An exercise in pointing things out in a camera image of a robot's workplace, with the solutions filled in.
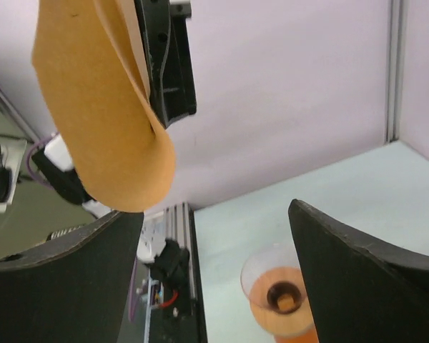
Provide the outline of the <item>aluminium front rail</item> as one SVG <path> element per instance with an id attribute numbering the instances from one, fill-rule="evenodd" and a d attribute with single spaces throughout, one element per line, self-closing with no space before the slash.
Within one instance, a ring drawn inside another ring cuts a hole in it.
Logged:
<path id="1" fill-rule="evenodd" d="M 137 258 L 142 263 L 153 263 L 166 246 L 174 240 L 181 248 L 192 251 L 192 224 L 187 203 L 170 206 L 144 218 L 137 247 Z"/>

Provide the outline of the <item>glass flask with orange liquid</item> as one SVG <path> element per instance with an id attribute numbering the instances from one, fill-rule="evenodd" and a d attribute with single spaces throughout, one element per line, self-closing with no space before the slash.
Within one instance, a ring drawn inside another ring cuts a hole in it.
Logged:
<path id="1" fill-rule="evenodd" d="M 292 336 L 274 336 L 276 343 L 318 343 L 317 331 L 315 327 L 311 327 L 305 332 Z"/>

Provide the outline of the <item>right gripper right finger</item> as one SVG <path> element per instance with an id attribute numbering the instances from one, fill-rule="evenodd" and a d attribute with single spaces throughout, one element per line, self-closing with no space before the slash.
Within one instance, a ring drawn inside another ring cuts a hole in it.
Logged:
<path id="1" fill-rule="evenodd" d="M 429 343 L 429 256 L 294 199 L 288 216 L 320 342 Z"/>

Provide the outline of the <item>left aluminium frame post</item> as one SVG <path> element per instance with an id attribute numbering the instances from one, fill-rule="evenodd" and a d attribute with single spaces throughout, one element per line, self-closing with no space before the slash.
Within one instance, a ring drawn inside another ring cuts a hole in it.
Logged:
<path id="1" fill-rule="evenodd" d="M 408 1 L 389 1 L 385 142 L 400 137 Z"/>

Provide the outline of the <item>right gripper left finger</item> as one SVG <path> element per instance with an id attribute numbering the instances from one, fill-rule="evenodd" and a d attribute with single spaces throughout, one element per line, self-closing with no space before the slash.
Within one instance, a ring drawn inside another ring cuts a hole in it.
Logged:
<path id="1" fill-rule="evenodd" d="M 111 212 L 0 260 L 0 342 L 116 342 L 144 215 Z"/>

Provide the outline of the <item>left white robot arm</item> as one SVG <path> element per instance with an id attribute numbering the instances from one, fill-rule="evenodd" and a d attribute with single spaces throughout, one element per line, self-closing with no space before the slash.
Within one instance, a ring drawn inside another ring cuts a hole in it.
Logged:
<path id="1" fill-rule="evenodd" d="M 33 155 L 73 204 L 144 212 L 169 192 L 167 129 L 195 114 L 188 1 L 41 1 L 32 64 L 56 135 Z"/>

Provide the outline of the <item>brown paper coffee filter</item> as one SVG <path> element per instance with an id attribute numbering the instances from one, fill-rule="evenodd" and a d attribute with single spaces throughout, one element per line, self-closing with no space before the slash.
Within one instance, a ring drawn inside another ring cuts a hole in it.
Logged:
<path id="1" fill-rule="evenodd" d="M 153 112 L 131 1 L 41 1 L 32 51 L 41 93 L 87 193 L 143 212 L 171 188 L 173 143 Z"/>

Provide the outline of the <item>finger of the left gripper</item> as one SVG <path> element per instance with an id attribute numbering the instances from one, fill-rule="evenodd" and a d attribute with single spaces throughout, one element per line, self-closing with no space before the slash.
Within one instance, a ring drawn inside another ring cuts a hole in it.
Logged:
<path id="1" fill-rule="evenodd" d="M 189 1 L 134 2 L 149 73 L 149 100 L 167 128 L 196 114 L 197 100 L 187 35 Z"/>

